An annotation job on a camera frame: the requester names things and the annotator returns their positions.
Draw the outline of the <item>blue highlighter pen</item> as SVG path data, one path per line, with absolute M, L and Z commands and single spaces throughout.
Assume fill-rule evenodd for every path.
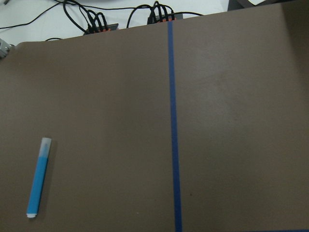
M 39 211 L 51 143 L 52 143 L 51 138 L 43 137 L 41 140 L 38 160 L 36 164 L 36 169 L 28 201 L 28 207 L 26 211 L 28 219 L 35 218 Z

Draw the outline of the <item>black usb hub right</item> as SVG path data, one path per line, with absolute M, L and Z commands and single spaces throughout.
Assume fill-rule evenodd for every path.
M 168 15 L 150 15 L 147 19 L 147 25 L 156 24 L 160 22 L 168 22 L 183 19 L 183 14 L 168 14 Z

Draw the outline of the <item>black usb hub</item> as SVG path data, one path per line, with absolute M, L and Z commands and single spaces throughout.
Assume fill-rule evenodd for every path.
M 147 25 L 156 24 L 160 22 L 168 22 L 183 19 L 183 14 L 168 14 L 168 15 L 150 15 L 147 19 Z
M 101 33 L 101 32 L 107 32 L 107 31 L 114 31 L 118 29 L 119 24 L 109 24 L 107 26 L 97 26 L 97 27 L 89 27 L 86 32 L 83 33 L 83 35 L 89 35 L 89 34 L 95 34 L 95 33 Z

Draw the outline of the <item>black usb hub left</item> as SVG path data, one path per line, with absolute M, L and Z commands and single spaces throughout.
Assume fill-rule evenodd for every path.
M 107 32 L 107 31 L 114 31 L 118 29 L 119 24 L 109 24 L 107 26 L 97 26 L 97 27 L 89 27 L 86 32 L 83 33 L 83 35 L 89 35 L 89 34 L 95 34 L 95 33 L 101 33 L 101 32 Z

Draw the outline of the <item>aluminium clamp bracket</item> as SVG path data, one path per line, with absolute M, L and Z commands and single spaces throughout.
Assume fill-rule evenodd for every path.
M 0 58 L 5 58 L 12 47 L 14 47 L 14 45 L 7 43 L 3 39 L 0 39 Z

